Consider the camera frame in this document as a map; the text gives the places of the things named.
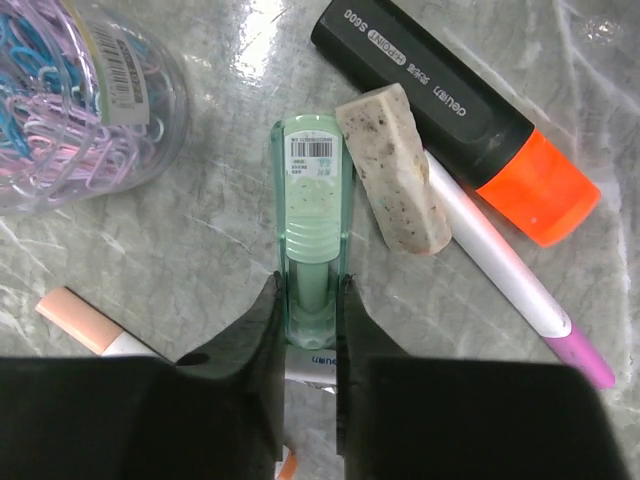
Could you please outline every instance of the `paper clip container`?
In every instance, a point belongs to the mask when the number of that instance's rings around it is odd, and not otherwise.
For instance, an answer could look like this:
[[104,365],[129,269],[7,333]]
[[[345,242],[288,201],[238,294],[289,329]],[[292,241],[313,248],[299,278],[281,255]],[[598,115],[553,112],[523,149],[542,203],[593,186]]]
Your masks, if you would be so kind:
[[184,80],[154,36],[104,7],[0,4],[0,215],[139,185],[177,156]]

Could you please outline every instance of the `orange highlighter cap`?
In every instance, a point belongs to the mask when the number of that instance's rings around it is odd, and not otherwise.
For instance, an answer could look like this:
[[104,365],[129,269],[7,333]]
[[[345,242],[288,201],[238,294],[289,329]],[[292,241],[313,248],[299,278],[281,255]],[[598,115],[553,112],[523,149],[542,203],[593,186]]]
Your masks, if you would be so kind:
[[538,130],[478,193],[541,247],[580,225],[600,190]]

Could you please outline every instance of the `speckled eraser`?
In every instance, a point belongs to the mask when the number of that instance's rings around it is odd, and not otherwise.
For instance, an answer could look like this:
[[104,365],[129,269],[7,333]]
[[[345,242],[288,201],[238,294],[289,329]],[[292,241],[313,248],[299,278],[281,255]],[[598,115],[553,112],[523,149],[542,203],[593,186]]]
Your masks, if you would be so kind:
[[402,86],[358,97],[338,107],[336,119],[389,248],[427,255],[442,250],[451,231],[429,184],[429,164]]

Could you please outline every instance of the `gray marble table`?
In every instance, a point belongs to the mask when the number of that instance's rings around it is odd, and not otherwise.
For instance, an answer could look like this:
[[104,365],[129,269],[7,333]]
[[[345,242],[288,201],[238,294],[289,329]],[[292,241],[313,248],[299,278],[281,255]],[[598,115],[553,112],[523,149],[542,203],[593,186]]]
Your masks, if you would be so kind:
[[[309,33],[327,0],[111,0],[160,36],[192,99],[186,146],[158,180],[57,212],[0,219],[0,354],[88,352],[34,312],[68,285],[170,359],[212,337],[276,268],[267,136],[278,119],[357,94]],[[537,248],[491,215],[613,365],[603,402],[640,475],[640,4],[634,0],[398,0],[494,85],[597,185],[603,200],[567,240]],[[555,361],[452,243],[390,253],[360,185],[351,270],[372,316],[409,352]],[[342,478],[330,394],[287,390],[300,479]]]

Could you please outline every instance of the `barcode label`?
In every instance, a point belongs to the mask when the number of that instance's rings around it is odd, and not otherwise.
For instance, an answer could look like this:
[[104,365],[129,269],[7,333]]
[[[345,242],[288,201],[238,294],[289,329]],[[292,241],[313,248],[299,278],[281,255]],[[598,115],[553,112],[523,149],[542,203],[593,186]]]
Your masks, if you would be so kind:
[[91,7],[65,2],[87,43],[98,76],[100,118],[104,125],[146,125],[149,96],[140,61],[124,33]]
[[285,166],[294,178],[331,178],[338,174],[338,137],[304,130],[285,137]]
[[330,138],[294,138],[291,141],[292,157],[331,157],[333,143]]

